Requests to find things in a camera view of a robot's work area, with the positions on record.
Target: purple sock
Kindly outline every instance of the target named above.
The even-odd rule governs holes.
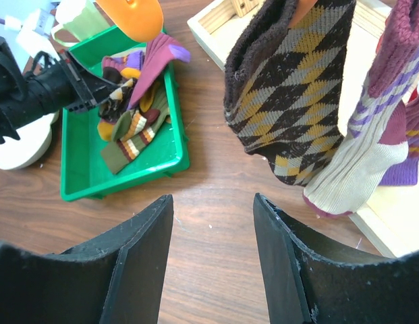
[[[163,33],[148,43],[142,73],[134,87],[128,109],[133,109],[138,104],[166,65],[174,59],[188,63],[191,60],[191,54],[175,39]]]
[[[413,186],[418,183],[419,171],[419,96],[407,106],[407,159],[390,167],[380,186]]]

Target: wooden table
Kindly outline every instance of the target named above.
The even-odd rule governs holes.
[[[175,223],[159,323],[268,323],[252,218],[261,192],[291,216],[347,245],[378,253],[348,218],[317,219],[302,189],[279,182],[262,157],[250,157],[223,117],[224,73],[195,42],[186,21],[211,0],[164,0],[165,25],[192,53],[175,64],[191,167],[108,196],[64,202],[59,195],[61,122],[33,166],[0,170],[0,240],[61,252],[110,229],[162,194],[172,194]]]

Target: green plastic tray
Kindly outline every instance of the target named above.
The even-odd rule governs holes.
[[[91,72],[101,75],[101,60],[133,47],[144,47],[113,26],[72,47],[70,51]],[[182,124],[177,83],[170,63],[164,73],[171,124],[164,123],[154,140],[118,174],[113,175],[101,150],[107,143],[101,140],[97,124],[98,109],[88,113],[63,111],[61,157],[61,197],[65,201],[81,198],[101,199],[138,184],[183,171],[190,166],[187,138]]]

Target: maroon sock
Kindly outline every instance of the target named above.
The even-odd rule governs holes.
[[[136,108],[143,94],[161,74],[166,65],[174,59],[188,63],[191,60],[191,54],[172,37],[160,33],[156,39],[147,44],[142,71],[131,95],[128,109]]]

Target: bundle of socks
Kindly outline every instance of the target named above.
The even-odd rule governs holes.
[[[387,170],[408,158],[409,144],[412,153],[419,153],[419,99],[409,106],[407,117],[401,100],[418,74],[419,0],[398,0],[348,122],[347,136],[329,165],[304,189],[305,201],[319,215],[356,212]],[[410,154],[394,171],[414,169],[416,162],[417,156]]]
[[[101,151],[107,167],[113,174],[120,172],[126,165],[131,163],[154,139],[166,117],[169,115],[169,105],[165,87],[160,86],[155,94],[154,102],[150,109],[143,113],[146,125],[142,131],[129,137],[129,132],[122,134],[123,138],[110,142]]]
[[[164,33],[148,42],[145,49],[130,49],[103,58],[103,78],[119,85],[99,107],[98,131],[103,140],[121,138],[118,130],[128,129],[124,126],[128,122],[137,123],[129,137],[141,131],[145,118],[140,113],[150,109],[160,87],[157,78],[173,59],[187,63],[190,52]]]
[[[225,68],[225,119],[245,152],[305,186],[343,141],[338,104],[355,0],[319,0],[289,27],[297,0],[266,0]]]

